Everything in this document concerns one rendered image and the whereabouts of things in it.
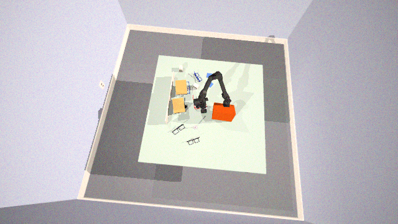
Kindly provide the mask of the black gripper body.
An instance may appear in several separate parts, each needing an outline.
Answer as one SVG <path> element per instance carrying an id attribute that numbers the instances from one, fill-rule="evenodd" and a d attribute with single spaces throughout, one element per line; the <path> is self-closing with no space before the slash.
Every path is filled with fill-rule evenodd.
<path id="1" fill-rule="evenodd" d="M 201 113 L 206 113 L 207 111 L 206 111 L 206 109 L 204 109 L 204 108 L 206 108 L 205 107 L 206 106 L 206 104 L 201 104 Z"/>

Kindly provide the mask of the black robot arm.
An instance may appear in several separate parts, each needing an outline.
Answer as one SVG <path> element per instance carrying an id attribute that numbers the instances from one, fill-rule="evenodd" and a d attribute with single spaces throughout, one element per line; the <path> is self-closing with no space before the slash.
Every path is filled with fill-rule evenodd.
<path id="1" fill-rule="evenodd" d="M 207 90 L 208 90 L 212 80 L 216 80 L 216 79 L 218 79 L 218 81 L 220 83 L 221 90 L 223 92 L 221 94 L 223 99 L 224 99 L 223 106 L 224 107 L 229 107 L 229 105 L 231 103 L 231 99 L 230 99 L 228 93 L 226 92 L 226 88 L 225 88 L 224 83 L 223 83 L 223 75 L 222 75 L 221 72 L 217 71 L 217 72 L 213 73 L 212 75 L 210 75 L 208 77 L 208 79 L 207 79 L 207 81 L 205 83 L 205 86 L 201 90 L 198 98 L 197 99 L 193 99 L 193 104 L 194 104 L 194 106 L 196 106 L 197 109 L 201 107 L 201 104 L 204 105 L 206 103 L 206 101 L 208 101 L 208 98 L 206 98 Z"/>

